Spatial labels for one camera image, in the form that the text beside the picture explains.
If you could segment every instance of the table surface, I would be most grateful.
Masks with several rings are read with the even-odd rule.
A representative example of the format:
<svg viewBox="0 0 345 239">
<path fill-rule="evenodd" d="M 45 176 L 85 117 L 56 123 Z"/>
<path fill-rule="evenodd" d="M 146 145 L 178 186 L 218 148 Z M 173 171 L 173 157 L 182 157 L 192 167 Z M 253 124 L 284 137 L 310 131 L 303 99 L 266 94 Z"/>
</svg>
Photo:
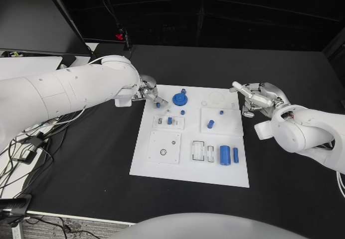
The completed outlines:
<svg viewBox="0 0 345 239">
<path fill-rule="evenodd" d="M 116 54 L 117 49 L 100 44 L 95 51 Z M 293 104 L 345 112 L 345 90 L 321 52 L 137 45 L 131 63 L 159 84 L 230 88 L 232 81 L 270 82 Z M 258 140 L 254 125 L 267 120 L 260 113 L 243 118 L 250 188 L 131 176 L 143 109 L 144 102 L 117 108 L 108 101 L 85 111 L 68 128 L 53 166 L 33 184 L 30 211 L 133 223 L 175 213 L 218 213 L 308 238 L 345 237 L 336 173 L 286 152 L 273 138 Z"/>
</svg>

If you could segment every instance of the small blue part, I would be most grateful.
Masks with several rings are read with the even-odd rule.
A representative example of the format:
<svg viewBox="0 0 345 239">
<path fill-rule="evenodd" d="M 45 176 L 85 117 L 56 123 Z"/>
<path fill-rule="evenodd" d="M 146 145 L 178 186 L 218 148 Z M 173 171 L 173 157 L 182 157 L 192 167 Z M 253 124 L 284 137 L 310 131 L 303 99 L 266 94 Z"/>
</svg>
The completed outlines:
<svg viewBox="0 0 345 239">
<path fill-rule="evenodd" d="M 208 127 L 208 128 L 212 128 L 212 127 L 214 127 L 214 120 L 211 120 L 211 121 L 208 122 L 206 127 Z"/>
<path fill-rule="evenodd" d="M 231 159 L 230 159 L 230 146 L 224 145 L 221 146 L 221 165 L 230 165 Z"/>
<path fill-rule="evenodd" d="M 178 106 L 183 106 L 186 104 L 188 101 L 188 97 L 185 95 L 185 89 L 182 89 L 180 93 L 178 93 L 173 98 L 172 98 L 172 102 L 178 105 Z"/>
<path fill-rule="evenodd" d="M 238 149 L 234 148 L 234 163 L 238 163 Z"/>
</svg>

